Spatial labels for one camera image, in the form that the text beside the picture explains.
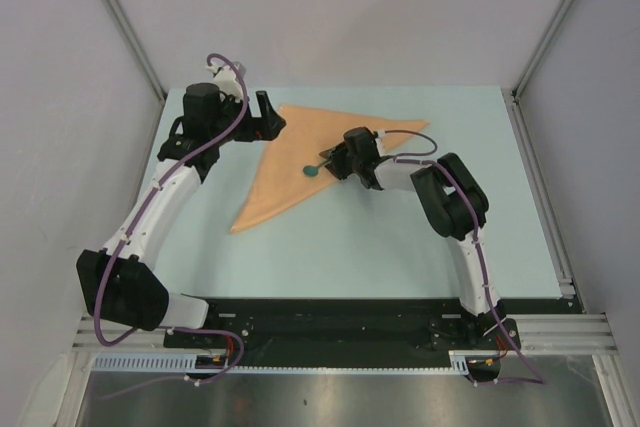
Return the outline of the peach satin napkin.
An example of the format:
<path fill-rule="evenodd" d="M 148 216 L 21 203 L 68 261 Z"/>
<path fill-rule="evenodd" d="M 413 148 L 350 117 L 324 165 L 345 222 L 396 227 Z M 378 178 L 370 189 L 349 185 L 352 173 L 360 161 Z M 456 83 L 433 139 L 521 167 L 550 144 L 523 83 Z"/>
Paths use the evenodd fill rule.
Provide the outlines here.
<path fill-rule="evenodd" d="M 279 115 L 286 121 L 276 140 L 267 144 L 244 206 L 231 231 L 239 233 L 267 221 L 321 190 L 337 179 L 325 168 L 314 176 L 303 173 L 307 165 L 318 165 L 320 153 L 343 141 L 350 129 L 390 130 L 383 138 L 386 151 L 409 140 L 409 131 L 421 131 L 426 119 L 390 119 L 374 115 L 282 104 Z"/>

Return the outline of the teal plastic spoon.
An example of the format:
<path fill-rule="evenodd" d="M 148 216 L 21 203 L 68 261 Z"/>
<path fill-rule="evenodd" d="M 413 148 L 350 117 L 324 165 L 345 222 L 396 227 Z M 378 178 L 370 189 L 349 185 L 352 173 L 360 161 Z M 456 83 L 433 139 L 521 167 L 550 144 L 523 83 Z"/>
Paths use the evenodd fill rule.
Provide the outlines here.
<path fill-rule="evenodd" d="M 302 172 L 306 177 L 316 177 L 319 175 L 321 170 L 323 168 L 326 168 L 330 163 L 330 159 L 324 159 L 317 165 L 305 165 L 302 169 Z"/>

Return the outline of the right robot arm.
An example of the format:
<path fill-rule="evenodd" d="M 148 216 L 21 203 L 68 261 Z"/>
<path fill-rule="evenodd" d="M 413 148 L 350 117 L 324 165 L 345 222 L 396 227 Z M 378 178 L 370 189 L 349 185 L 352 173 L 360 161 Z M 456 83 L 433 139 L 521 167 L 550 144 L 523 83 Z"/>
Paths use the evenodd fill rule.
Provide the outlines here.
<path fill-rule="evenodd" d="M 319 166 L 338 180 L 355 175 L 370 190 L 415 193 L 429 225 L 447 241 L 454 258 L 463 340 L 484 348 L 497 337 L 499 344 L 518 348 L 517 331 L 506 325 L 504 304 L 484 252 L 486 194 L 457 154 L 437 160 L 427 153 L 389 154 L 382 142 L 386 134 L 366 127 L 351 129 L 342 142 L 319 153 Z"/>

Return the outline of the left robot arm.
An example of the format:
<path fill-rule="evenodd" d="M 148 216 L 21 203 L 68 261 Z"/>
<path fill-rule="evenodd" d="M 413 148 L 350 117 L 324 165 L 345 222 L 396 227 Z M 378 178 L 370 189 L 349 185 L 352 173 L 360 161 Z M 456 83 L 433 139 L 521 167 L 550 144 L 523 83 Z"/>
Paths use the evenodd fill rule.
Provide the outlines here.
<path fill-rule="evenodd" d="M 186 328 L 197 345 L 214 344 L 220 321 L 207 301 L 170 292 L 154 267 L 164 241 L 185 204 L 204 183 L 229 142 L 273 141 L 286 125 L 264 90 L 253 116 L 242 91 L 216 83 L 186 88 L 182 113 L 157 154 L 151 181 L 118 231 L 97 251 L 83 251 L 76 269 L 88 313 L 132 329 Z"/>

